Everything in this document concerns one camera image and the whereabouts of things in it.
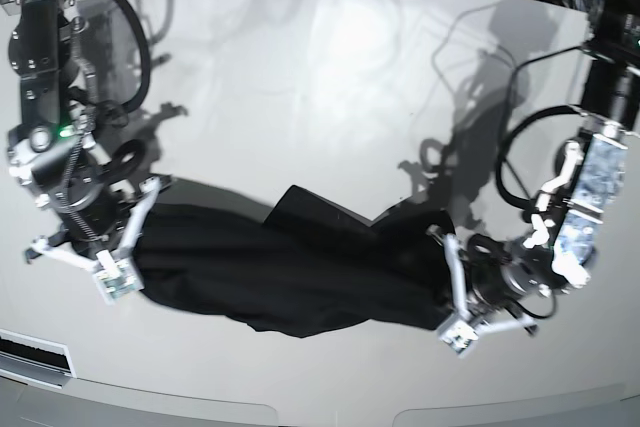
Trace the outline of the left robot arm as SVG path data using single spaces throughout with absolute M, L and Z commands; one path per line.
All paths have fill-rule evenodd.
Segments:
M 592 63 L 579 105 L 543 109 L 500 132 L 495 182 L 531 229 L 508 242 L 469 239 L 463 264 L 476 316 L 502 309 L 518 314 L 520 300 L 534 291 L 556 297 L 591 279 L 595 236 L 621 188 L 624 138 L 639 116 L 639 0 L 596 0 L 590 23 L 591 36 L 581 49 Z M 573 114 L 584 122 L 559 148 L 554 177 L 529 200 L 509 193 L 503 166 L 516 138 L 537 121 Z

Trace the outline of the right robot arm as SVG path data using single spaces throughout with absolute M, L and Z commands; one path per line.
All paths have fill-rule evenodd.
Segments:
M 19 183 L 61 221 L 46 245 L 70 245 L 94 259 L 118 247 L 133 204 L 112 187 L 139 167 L 146 147 L 139 140 L 127 141 L 105 164 L 91 151 L 104 130 L 124 127 L 142 106 L 150 87 L 151 54 L 129 1 L 112 0 L 135 40 L 140 80 L 123 103 L 101 99 L 95 66 L 82 52 L 86 23 L 65 15 L 72 1 L 1 0 L 2 8 L 19 18 L 8 60 L 19 78 L 20 122 L 7 134 L 7 157 Z

